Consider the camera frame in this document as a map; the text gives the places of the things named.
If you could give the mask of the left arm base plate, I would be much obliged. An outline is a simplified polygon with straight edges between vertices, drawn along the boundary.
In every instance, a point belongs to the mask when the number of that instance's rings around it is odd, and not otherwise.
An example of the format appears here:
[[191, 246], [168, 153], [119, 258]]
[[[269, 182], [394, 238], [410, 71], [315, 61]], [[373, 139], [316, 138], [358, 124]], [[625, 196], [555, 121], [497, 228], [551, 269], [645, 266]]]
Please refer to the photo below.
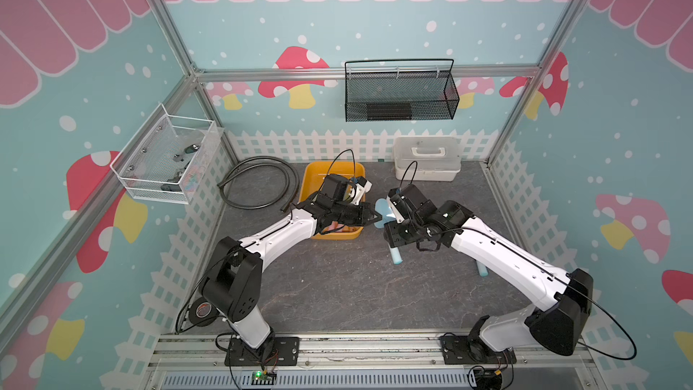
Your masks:
[[230, 340], [224, 364], [227, 367], [294, 367], [298, 363], [301, 339], [271, 336], [259, 348], [251, 348], [239, 337]]

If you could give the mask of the white lidded plastic case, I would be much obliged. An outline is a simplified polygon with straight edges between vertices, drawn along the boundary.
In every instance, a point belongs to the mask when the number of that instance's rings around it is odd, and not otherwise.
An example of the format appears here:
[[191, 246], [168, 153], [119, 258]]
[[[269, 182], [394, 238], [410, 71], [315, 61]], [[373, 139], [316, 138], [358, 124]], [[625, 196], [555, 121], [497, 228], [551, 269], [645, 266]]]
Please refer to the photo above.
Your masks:
[[415, 181], [452, 182], [461, 170], [462, 150], [451, 136], [399, 136], [393, 143], [395, 177]]

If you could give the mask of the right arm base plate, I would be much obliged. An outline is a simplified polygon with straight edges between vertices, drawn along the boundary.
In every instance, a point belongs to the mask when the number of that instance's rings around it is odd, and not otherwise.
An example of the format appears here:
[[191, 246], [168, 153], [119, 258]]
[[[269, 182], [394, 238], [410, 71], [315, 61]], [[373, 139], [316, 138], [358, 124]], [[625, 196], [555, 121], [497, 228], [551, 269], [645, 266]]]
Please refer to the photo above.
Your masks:
[[488, 365], [504, 369], [517, 362], [516, 355], [510, 348], [492, 351], [482, 341], [470, 341], [469, 337], [464, 335], [446, 332], [439, 337], [439, 343], [446, 365]]

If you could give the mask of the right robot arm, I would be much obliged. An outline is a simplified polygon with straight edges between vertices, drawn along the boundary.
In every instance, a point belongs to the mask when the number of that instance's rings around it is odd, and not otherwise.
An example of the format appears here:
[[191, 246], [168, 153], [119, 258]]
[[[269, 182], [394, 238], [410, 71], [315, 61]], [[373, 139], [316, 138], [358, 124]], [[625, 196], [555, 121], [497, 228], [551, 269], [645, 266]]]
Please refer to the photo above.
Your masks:
[[488, 227], [470, 209], [448, 200], [436, 206], [414, 185], [386, 198], [395, 218], [384, 225], [392, 248], [433, 242], [473, 258], [513, 285], [530, 305], [502, 316], [482, 317], [468, 339], [493, 352], [539, 344], [569, 357], [591, 314], [593, 277], [550, 265]]

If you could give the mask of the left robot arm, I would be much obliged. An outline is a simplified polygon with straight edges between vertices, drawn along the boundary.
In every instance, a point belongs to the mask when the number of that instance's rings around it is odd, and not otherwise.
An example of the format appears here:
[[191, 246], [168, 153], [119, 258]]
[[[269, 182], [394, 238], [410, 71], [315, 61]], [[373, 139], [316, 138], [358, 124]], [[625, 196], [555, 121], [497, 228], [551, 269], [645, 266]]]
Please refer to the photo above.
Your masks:
[[227, 319], [247, 348], [267, 351], [274, 336], [257, 306], [263, 271], [304, 240], [330, 233], [333, 224], [362, 228], [381, 220], [374, 205], [365, 201], [371, 188], [363, 176], [348, 179], [331, 173], [317, 191], [274, 225], [240, 240], [226, 237], [218, 241], [199, 292]]

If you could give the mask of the aluminium front rail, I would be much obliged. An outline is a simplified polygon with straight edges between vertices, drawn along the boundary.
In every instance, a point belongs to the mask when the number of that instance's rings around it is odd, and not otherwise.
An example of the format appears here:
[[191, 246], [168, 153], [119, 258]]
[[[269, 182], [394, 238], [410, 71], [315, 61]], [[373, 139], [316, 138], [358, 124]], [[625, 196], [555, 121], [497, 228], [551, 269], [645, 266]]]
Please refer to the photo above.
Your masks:
[[[297, 333], [300, 339], [297, 364], [289, 370], [318, 371], [328, 369], [433, 369], [450, 366], [444, 363], [440, 330], [394, 330], [365, 332]], [[163, 336], [156, 343], [147, 368], [160, 371], [224, 369], [225, 353], [218, 344], [227, 346], [227, 337], [214, 335]], [[577, 348], [570, 357], [553, 354], [539, 345], [515, 348], [514, 369], [595, 368], [592, 355]]]

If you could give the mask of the black connector box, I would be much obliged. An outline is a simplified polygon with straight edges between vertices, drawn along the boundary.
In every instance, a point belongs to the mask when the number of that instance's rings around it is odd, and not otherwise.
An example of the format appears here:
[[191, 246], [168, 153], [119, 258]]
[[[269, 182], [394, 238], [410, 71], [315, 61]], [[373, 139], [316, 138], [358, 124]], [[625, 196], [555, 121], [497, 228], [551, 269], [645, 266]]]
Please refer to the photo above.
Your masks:
[[498, 372], [475, 372], [476, 390], [501, 390], [504, 385], [503, 375]]

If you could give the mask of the green lit circuit board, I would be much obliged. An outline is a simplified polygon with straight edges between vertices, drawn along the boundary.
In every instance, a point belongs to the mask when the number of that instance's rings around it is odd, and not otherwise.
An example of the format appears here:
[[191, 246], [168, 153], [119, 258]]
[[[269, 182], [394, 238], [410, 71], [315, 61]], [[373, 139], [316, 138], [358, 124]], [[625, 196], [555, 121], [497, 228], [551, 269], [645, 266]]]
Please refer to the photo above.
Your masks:
[[273, 386], [277, 382], [277, 374], [267, 371], [256, 371], [252, 375], [252, 386]]

